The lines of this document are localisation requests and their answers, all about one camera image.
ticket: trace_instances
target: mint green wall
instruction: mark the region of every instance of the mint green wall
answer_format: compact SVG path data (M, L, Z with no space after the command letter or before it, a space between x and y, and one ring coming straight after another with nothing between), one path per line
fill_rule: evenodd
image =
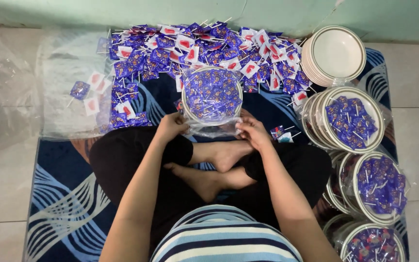
M321 23L320 27L349 27L364 41L419 42L419 0L0 0L0 24L15 27L127 27L229 17L232 27L265 28L292 36L311 33Z

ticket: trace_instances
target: foot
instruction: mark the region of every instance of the foot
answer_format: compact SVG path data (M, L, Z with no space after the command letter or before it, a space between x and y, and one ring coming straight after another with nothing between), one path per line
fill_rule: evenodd
M221 173L231 169L240 158L253 152L248 141L217 142L218 149L210 162Z
M175 163L165 164L164 168L185 181L206 203L212 202L222 190L217 171L201 171Z

